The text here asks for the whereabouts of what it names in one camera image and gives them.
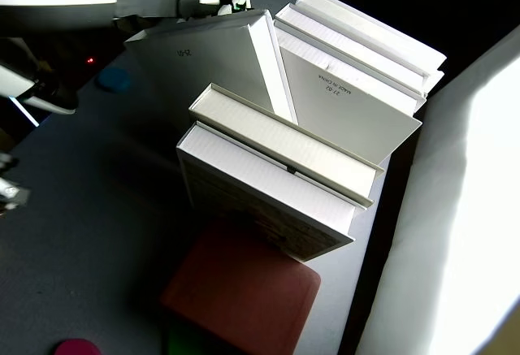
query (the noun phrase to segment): red book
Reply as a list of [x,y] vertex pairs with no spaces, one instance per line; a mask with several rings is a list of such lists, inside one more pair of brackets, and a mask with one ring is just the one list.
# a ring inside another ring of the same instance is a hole
[[238,227],[210,225],[161,302],[253,355],[292,354],[319,275]]

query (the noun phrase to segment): book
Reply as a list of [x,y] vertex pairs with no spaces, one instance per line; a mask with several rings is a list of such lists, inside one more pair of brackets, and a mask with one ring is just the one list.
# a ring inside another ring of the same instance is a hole
[[215,82],[296,122],[280,48],[269,11],[244,11],[139,32],[125,42],[175,127],[190,126],[186,110]]
[[428,91],[446,56],[339,0],[297,0],[300,12],[425,77]]
[[192,206],[243,226],[300,261],[353,241],[356,206],[193,125],[177,145]]
[[366,208],[372,204],[368,195],[381,168],[226,89],[210,84],[189,113],[192,119],[247,150],[282,164],[354,205]]
[[423,76],[309,18],[298,6],[288,4],[275,19],[276,27],[412,97],[415,110],[426,102]]
[[411,97],[277,28],[300,127],[380,164],[421,122]]

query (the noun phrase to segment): white fabric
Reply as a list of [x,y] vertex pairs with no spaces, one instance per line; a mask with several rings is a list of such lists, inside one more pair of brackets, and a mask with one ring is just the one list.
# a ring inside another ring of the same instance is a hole
[[520,294],[520,27],[431,99],[359,355],[478,350]]

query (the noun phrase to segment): pink disc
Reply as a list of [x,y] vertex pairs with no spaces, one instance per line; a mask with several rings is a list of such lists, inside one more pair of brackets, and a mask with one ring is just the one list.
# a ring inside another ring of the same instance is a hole
[[88,340],[72,339],[62,342],[54,355],[101,355],[101,352]]

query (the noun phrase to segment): table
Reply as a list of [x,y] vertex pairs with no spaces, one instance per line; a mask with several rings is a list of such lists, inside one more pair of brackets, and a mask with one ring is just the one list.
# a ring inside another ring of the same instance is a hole
[[[274,14],[294,1],[253,3]],[[162,353],[157,295],[200,221],[176,161],[179,135],[154,88],[126,54],[112,65],[130,73],[126,93],[89,82],[75,115],[51,116],[12,152],[21,163],[8,176],[32,196],[0,219],[3,355],[48,353],[72,337],[107,355]],[[376,207],[355,218],[355,243],[308,262],[322,286],[297,355],[337,353]]]

